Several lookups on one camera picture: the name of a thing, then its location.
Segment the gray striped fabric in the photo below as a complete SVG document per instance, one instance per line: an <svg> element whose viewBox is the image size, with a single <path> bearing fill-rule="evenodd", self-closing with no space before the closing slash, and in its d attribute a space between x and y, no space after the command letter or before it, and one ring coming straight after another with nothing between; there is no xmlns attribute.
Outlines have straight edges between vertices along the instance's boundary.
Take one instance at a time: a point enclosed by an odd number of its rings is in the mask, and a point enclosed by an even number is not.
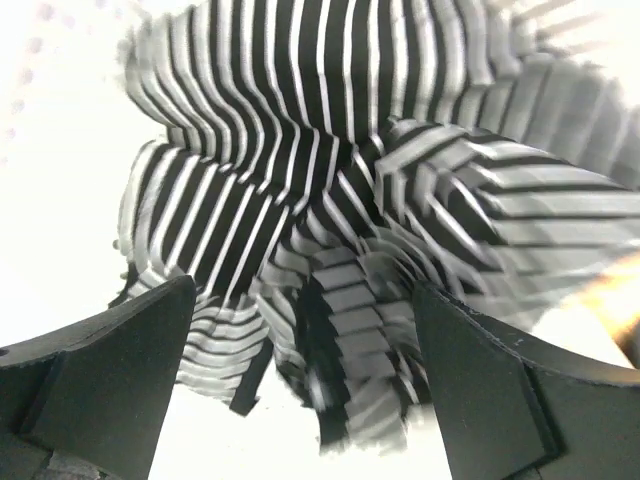
<svg viewBox="0 0 640 480"><path fill-rule="evenodd" d="M420 402L399 386L424 373L406 360L409 314L380 333L393 375L340 364L321 382L299 298L328 304L318 265L356 262L359 282L398 301L427 279L529 329L635 248L640 130L619 82L584 62L598 18L578 0L208 0L149 22L126 88L168 143L143 146L123 195L118 301L193 276L178 380L232 408L253 400L271 345L322 418L327 385L352 375L383 397L393 385L402 408ZM358 391L330 423L363 418L347 408ZM383 411L367 428L402 417Z"/></svg>

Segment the white surface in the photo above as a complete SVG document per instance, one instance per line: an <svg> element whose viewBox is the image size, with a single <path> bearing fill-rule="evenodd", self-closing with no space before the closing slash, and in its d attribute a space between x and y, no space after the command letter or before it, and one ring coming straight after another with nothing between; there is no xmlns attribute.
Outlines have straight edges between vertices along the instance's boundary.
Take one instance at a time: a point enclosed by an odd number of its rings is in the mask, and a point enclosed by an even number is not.
<svg viewBox="0 0 640 480"><path fill-rule="evenodd" d="M180 2L156 2L155 10ZM111 249L119 196L137 149L159 129L113 82L104 81L115 71L115 45L128 21L122 20L124 3L104 3L57 0L64 7L43 21L36 19L40 2L14 2L12 14L0 18L0 123L13 137L0 140L0 345L99 312L122 285L124 262ZM38 44L32 38L41 40L37 53L25 50ZM17 84L25 69L32 81ZM541 336L620 361L597 324L585 319L578 328L576 319L559 322L553 315L540 325ZM319 458L314 414L299 407L273 371L260 395L256 410L242 419L211 399L176 388L151 478L230 480L260 474L286 480L301 474L348 478L352 472L385 478L403 471L450 478L431 411L416 412L403 454L379 458L374 450L352 450Z"/></svg>

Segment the black object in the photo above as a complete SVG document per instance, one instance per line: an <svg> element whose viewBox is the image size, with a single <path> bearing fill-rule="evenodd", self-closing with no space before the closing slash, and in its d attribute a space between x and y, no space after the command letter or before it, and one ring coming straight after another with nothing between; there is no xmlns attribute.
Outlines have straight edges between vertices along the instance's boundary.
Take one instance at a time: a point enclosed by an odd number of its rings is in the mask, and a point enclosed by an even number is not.
<svg viewBox="0 0 640 480"><path fill-rule="evenodd" d="M0 480L53 452L148 478L195 304L190 277L0 349Z"/></svg>
<svg viewBox="0 0 640 480"><path fill-rule="evenodd" d="M640 372L576 355L429 285L416 327L453 480L640 475Z"/></svg>

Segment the black and white striped fabric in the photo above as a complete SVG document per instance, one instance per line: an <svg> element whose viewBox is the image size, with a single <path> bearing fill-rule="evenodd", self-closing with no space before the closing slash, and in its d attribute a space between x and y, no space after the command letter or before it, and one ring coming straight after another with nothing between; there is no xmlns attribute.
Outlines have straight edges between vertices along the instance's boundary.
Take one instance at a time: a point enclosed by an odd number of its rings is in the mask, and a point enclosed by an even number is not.
<svg viewBox="0 0 640 480"><path fill-rule="evenodd" d="M558 48L589 22L546 20L577 2L528 3L208 0L145 25L127 92L168 140L132 167L117 301L194 277L179 382L247 413L273 355L323 444L402 438L428 398L416 281L530 329L636 248L636 115Z"/></svg>

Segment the striped cloth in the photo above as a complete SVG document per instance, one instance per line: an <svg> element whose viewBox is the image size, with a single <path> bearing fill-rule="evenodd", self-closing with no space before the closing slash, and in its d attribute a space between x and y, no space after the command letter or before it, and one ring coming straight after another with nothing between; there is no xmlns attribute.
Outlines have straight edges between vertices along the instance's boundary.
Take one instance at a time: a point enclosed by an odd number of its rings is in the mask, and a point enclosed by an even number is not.
<svg viewBox="0 0 640 480"><path fill-rule="evenodd" d="M553 27L576 3L209 0L148 23L126 87L168 140L131 170L114 303L188 273L179 382L247 413L273 355L323 444L395 444L428 399L416 281L527 330L635 248L637 115L556 41L595 18Z"/></svg>

